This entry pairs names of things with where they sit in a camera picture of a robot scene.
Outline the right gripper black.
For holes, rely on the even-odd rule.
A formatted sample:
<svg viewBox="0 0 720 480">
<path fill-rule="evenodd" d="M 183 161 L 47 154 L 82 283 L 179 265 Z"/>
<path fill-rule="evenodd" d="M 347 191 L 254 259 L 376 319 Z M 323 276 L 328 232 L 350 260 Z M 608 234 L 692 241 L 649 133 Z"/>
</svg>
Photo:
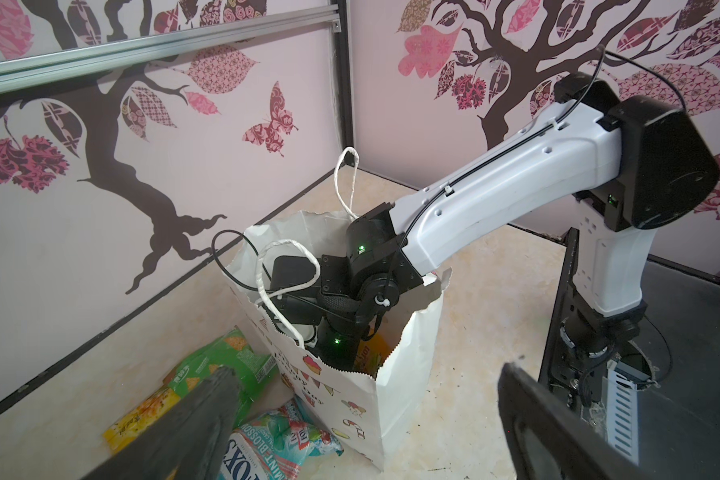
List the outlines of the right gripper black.
<svg viewBox="0 0 720 480">
<path fill-rule="evenodd" d="M 372 337 L 384 315 L 376 297 L 381 281 L 352 289 L 346 257 L 324 255 L 319 269 L 305 257 L 282 255 L 274 260 L 272 302 L 292 325 L 312 325 L 316 341 L 309 351 L 334 369 L 352 369 L 360 343 Z"/>
</svg>

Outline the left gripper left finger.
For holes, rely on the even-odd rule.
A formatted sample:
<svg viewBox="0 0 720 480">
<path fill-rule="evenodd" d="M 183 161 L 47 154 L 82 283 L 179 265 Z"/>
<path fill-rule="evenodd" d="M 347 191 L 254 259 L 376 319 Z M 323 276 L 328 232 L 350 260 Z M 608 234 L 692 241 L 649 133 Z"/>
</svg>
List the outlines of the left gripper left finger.
<svg viewBox="0 0 720 480">
<path fill-rule="evenodd" d="M 234 428 L 241 383 L 221 367 L 87 479 L 215 479 Z"/>
</svg>

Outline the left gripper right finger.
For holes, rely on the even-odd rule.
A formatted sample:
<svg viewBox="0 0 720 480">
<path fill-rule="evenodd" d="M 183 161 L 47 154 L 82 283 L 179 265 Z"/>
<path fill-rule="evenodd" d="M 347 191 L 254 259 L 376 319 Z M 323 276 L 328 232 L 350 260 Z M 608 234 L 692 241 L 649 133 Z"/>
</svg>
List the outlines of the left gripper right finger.
<svg viewBox="0 0 720 480">
<path fill-rule="evenodd" d="M 646 479 L 546 388 L 503 365 L 498 407 L 519 479 Z"/>
</svg>

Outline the yellow chip bag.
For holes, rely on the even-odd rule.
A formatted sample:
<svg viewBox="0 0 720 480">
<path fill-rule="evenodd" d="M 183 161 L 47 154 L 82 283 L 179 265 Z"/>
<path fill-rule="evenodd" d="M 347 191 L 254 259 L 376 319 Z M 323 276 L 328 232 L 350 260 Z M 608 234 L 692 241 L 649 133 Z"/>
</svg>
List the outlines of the yellow chip bag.
<svg viewBox="0 0 720 480">
<path fill-rule="evenodd" d="M 180 401 L 171 388 L 163 387 L 113 423 L 103 434 L 110 452 L 117 454 L 138 438 Z"/>
<path fill-rule="evenodd" d="M 376 377 L 392 350 L 393 347 L 381 334 L 370 340 L 362 340 L 355 357 L 354 370 Z"/>
</svg>

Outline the colourful snack bag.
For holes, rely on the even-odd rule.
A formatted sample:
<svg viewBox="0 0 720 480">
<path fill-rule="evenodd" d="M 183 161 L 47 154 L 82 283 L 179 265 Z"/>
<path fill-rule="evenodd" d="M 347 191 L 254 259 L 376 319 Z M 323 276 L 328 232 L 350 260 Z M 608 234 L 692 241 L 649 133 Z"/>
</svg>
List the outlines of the colourful snack bag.
<svg viewBox="0 0 720 480">
<path fill-rule="evenodd" d="M 307 458 L 343 452 L 337 437 L 316 425 L 295 396 L 232 432 L 217 477 L 296 479 Z"/>
</svg>

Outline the green snack bag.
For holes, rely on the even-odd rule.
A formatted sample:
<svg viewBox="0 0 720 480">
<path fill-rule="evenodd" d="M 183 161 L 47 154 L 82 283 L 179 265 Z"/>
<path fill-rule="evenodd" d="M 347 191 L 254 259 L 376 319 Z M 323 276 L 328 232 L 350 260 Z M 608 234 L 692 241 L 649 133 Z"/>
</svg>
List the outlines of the green snack bag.
<svg viewBox="0 0 720 480">
<path fill-rule="evenodd" d="M 231 369 L 240 383 L 235 426 L 244 423 L 253 405 L 278 374 L 276 359 L 253 350 L 239 327 L 218 337 L 181 360 L 163 385 L 184 398 L 220 368 Z"/>
</svg>

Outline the white paper bag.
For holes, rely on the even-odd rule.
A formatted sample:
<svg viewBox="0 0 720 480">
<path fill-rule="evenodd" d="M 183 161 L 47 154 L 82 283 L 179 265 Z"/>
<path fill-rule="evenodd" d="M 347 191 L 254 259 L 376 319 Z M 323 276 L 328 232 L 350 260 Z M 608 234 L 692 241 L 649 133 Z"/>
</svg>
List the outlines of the white paper bag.
<svg viewBox="0 0 720 480">
<path fill-rule="evenodd" d="M 313 256 L 336 253 L 345 246 L 344 234 L 354 212 L 350 198 L 340 203 L 337 212 L 298 211 L 248 227 L 244 234 L 252 243 L 237 252 L 227 269 L 235 277 L 233 292 L 286 385 L 341 442 L 382 468 L 426 393 L 443 295 L 452 272 L 428 274 L 423 286 L 404 294 L 384 317 L 374 339 L 382 347 L 375 374 L 329 366 L 308 351 L 317 340 L 309 328 L 296 325 L 292 314 L 287 315 L 286 325 L 271 318 L 257 287 L 273 277 L 275 254 L 293 252 L 295 242 Z"/>
</svg>

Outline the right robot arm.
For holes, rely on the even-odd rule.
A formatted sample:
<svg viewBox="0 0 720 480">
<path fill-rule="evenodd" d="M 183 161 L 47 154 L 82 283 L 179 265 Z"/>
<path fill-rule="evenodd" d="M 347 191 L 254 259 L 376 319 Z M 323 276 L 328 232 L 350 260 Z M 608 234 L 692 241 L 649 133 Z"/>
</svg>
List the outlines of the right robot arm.
<svg viewBox="0 0 720 480">
<path fill-rule="evenodd" d="M 574 270 L 563 281 L 559 336 L 544 380 L 570 407 L 601 397 L 608 361 L 639 333 L 641 279 L 656 231 L 693 211 L 720 168 L 684 106 L 620 100 L 587 74 L 565 77 L 552 104 L 450 176 L 351 221 L 341 256 L 273 263 L 264 304 L 288 333 L 317 330 L 312 352 L 349 369 L 401 296 L 455 253 L 571 195 L 579 204 Z"/>
</svg>

